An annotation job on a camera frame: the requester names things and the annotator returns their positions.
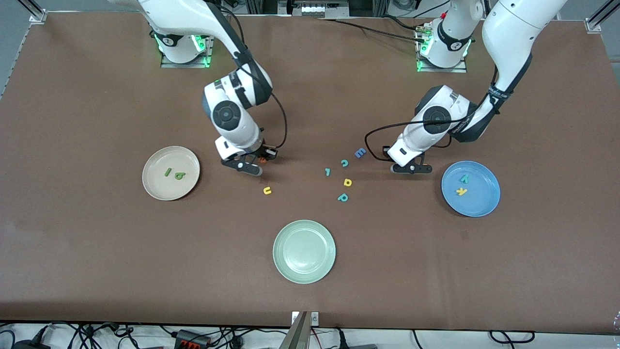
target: brown table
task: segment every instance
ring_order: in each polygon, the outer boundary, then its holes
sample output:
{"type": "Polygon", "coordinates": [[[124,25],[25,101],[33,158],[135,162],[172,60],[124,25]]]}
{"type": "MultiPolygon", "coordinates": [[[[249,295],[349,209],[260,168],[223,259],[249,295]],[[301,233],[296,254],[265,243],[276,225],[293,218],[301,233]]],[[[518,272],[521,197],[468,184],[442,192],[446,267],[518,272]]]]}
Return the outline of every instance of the brown table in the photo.
{"type": "MultiPolygon", "coordinates": [[[[367,131],[410,120],[433,86],[477,102],[493,71],[479,31],[469,72],[443,74],[417,73],[404,40],[310,18],[241,22],[290,124],[261,178],[219,164],[202,111],[202,87],[233,69],[219,43],[207,70],[160,69],[139,14],[52,13],[30,30],[0,101],[0,317],[287,325],[306,309],[326,327],[613,331],[620,93],[599,35],[549,25],[485,135],[428,151],[431,175],[398,176],[353,152],[367,131]],[[162,202],[141,171],[169,145],[193,150],[202,174],[187,197],[162,202]],[[491,215],[444,202],[441,176],[459,160],[500,181],[491,215]],[[323,223],[338,249],[332,271],[305,286],[272,260],[297,219],[323,223]]],[[[251,113],[279,142],[277,105],[251,113]]]]}

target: plate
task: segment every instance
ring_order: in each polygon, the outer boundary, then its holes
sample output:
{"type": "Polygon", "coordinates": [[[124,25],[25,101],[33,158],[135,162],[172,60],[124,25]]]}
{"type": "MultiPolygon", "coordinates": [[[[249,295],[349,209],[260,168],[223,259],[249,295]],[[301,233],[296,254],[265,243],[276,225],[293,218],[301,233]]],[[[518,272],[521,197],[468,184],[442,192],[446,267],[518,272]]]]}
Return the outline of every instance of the plate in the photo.
{"type": "Polygon", "coordinates": [[[142,185],[152,197],[170,201],[184,197],[198,182],[200,163],[196,154],[184,147],[166,147],[151,155],[142,170],[142,185]],[[176,173],[185,173],[176,179],[176,173]]]}
{"type": "Polygon", "coordinates": [[[273,261],[282,276],[311,284],[329,273],[336,259],[332,234],[313,220],[297,220],[282,228],[273,243],[273,261]]]}
{"type": "Polygon", "coordinates": [[[482,217],[497,207],[500,202],[500,184],[484,165],[474,161],[460,161],[452,164],[441,179],[443,197],[456,212],[468,217],[482,217]],[[467,184],[461,182],[468,175],[467,184]],[[462,196],[459,188],[467,189],[462,196]]]}

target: red wire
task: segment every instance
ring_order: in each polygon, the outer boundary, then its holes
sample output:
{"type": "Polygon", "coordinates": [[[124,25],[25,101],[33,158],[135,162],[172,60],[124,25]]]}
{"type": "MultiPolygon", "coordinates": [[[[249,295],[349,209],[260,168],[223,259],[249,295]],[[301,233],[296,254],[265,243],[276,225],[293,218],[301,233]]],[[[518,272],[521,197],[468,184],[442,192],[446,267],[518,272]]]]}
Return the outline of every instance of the red wire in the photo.
{"type": "Polygon", "coordinates": [[[314,335],[314,338],[316,338],[316,342],[319,344],[319,349],[323,349],[323,347],[321,346],[321,341],[319,340],[319,336],[316,334],[316,331],[314,329],[312,329],[312,334],[314,335]]]}

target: beige plate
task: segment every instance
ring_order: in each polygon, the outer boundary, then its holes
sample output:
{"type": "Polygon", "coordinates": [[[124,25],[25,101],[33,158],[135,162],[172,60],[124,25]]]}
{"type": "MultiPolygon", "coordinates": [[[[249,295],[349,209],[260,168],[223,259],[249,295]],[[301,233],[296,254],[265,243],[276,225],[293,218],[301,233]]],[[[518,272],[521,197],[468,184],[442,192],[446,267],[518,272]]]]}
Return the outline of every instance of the beige plate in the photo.
{"type": "Polygon", "coordinates": [[[191,150],[172,146],[151,155],[142,170],[142,184],[152,197],[170,201],[184,197],[198,182],[200,163],[191,150]],[[172,168],[168,177],[168,168],[172,168]],[[175,179],[175,173],[184,172],[182,179],[175,179]]]}

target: green plate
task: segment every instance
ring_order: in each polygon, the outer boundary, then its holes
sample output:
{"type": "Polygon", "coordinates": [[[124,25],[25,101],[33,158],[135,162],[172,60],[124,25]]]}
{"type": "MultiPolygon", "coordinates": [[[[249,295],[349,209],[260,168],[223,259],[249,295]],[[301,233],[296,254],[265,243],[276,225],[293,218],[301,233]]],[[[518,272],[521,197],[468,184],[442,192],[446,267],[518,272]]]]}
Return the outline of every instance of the green plate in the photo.
{"type": "Polygon", "coordinates": [[[273,243],[273,261],[282,276],[311,284],[329,273],[336,260],[334,238],[313,220],[297,220],[282,228],[273,243]]]}

